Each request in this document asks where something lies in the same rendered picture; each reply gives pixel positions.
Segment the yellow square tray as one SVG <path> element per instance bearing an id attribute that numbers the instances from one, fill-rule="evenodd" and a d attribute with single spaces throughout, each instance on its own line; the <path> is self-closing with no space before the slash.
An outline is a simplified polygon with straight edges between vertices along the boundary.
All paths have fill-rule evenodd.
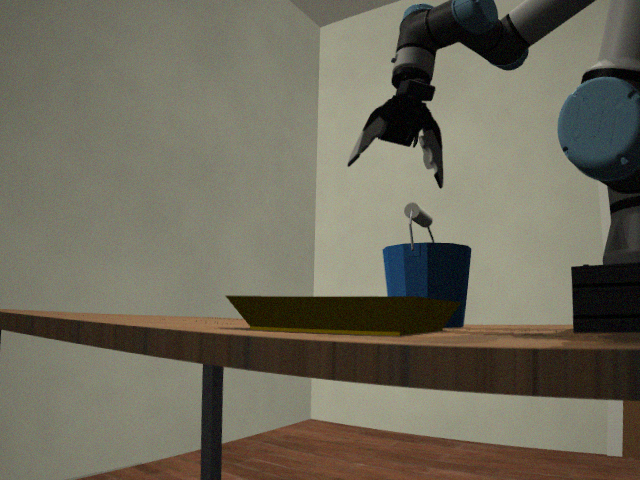
<path id="1" fill-rule="evenodd" d="M 254 330 L 409 335 L 443 331 L 461 302 L 416 296 L 226 296 Z"/>

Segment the blue pail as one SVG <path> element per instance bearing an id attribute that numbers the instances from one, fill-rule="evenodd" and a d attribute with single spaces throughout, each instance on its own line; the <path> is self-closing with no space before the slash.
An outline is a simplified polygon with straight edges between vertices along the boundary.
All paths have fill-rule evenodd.
<path id="1" fill-rule="evenodd" d="M 463 327 L 471 248 L 454 243 L 435 243 L 429 228 L 432 216 L 416 203 L 407 204 L 404 213 L 410 219 L 411 243 L 383 249 L 387 295 L 461 302 L 443 328 Z M 432 243 L 413 242 L 412 221 L 428 229 Z"/>

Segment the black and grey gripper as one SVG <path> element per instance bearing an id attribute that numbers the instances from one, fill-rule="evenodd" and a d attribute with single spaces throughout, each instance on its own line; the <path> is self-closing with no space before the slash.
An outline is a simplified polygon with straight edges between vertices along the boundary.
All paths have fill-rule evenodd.
<path id="1" fill-rule="evenodd" d="M 440 128 L 426 107 L 426 103 L 416 102 L 407 96 L 398 95 L 400 82 L 417 78 L 424 79 L 429 84 L 431 82 L 429 74 L 416 67 L 401 67 L 393 72 L 391 82 L 396 88 L 396 96 L 393 95 L 392 99 L 371 113 L 350 155 L 347 166 L 353 164 L 360 157 L 360 152 L 364 152 L 378 137 L 380 140 L 408 147 L 414 141 L 413 148 L 415 148 L 419 131 L 423 129 L 424 135 L 419 136 L 423 150 L 423 161 L 428 170 L 434 169 L 434 177 L 441 189 L 443 187 L 443 156 Z M 415 133 L 418 135 L 415 136 Z"/>

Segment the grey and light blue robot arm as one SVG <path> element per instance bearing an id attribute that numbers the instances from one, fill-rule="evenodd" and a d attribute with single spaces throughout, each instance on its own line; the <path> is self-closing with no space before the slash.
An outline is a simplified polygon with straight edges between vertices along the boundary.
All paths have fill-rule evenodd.
<path id="1" fill-rule="evenodd" d="M 432 81 L 436 51 L 457 42 L 500 69 L 517 69 L 527 48 L 594 1 L 525 0 L 501 20 L 494 0 L 411 5 L 392 74 L 416 67 Z M 598 62 L 565 100 L 557 129 L 566 157 L 607 185 L 603 265 L 640 262 L 640 0 L 610 0 Z"/>

